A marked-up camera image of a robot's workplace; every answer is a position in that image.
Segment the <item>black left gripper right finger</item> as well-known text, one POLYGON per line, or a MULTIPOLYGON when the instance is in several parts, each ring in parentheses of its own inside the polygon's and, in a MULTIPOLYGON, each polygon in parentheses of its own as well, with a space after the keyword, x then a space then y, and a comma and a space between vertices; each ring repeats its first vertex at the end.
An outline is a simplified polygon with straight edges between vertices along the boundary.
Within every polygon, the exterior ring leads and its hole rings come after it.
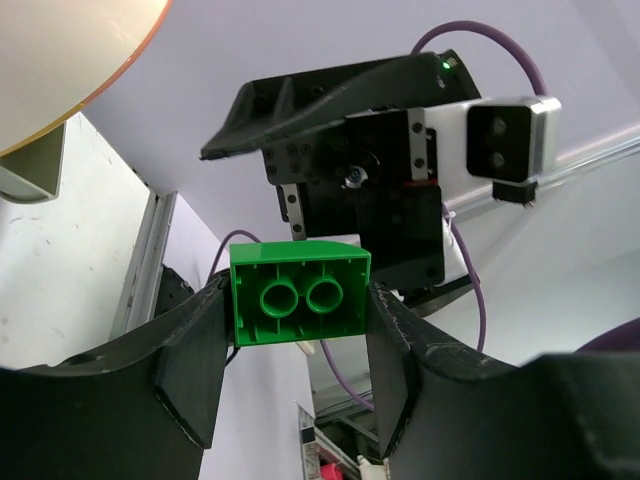
POLYGON ((379 450, 395 479, 635 479, 639 357, 547 354, 514 367, 368 289, 379 450))

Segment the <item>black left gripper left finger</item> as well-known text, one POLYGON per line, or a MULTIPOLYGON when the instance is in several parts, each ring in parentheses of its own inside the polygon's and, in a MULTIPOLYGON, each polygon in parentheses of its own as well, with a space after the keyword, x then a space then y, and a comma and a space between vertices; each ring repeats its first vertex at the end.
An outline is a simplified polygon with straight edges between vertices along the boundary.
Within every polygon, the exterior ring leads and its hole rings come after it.
POLYGON ((195 479, 212 445, 230 279, 57 366, 1 372, 5 479, 195 479))

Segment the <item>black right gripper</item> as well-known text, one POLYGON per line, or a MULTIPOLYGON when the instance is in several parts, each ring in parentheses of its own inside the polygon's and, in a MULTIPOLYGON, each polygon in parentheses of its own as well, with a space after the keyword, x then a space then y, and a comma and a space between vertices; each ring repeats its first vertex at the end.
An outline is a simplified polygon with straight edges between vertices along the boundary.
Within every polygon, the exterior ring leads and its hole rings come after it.
POLYGON ((354 234, 371 275, 425 318, 473 290, 445 280, 442 193, 428 107, 479 95, 453 50, 253 80, 200 158, 263 148, 283 216, 309 238, 354 234))

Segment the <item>green lego brick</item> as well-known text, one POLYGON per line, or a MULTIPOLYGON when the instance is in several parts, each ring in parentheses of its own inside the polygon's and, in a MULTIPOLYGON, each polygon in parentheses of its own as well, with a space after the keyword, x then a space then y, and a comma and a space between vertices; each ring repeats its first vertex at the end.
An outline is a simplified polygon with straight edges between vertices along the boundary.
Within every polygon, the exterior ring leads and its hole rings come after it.
POLYGON ((231 245, 235 345, 364 334, 370 267, 368 251, 341 242, 231 245))

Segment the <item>olive green bottom drawer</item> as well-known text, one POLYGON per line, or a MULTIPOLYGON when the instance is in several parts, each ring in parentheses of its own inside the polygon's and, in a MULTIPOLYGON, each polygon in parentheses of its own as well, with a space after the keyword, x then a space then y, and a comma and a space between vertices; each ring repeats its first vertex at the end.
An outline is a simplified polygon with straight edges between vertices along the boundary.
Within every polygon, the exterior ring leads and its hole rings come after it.
POLYGON ((16 204, 55 200, 59 194, 66 124, 1 158, 1 198, 16 204))

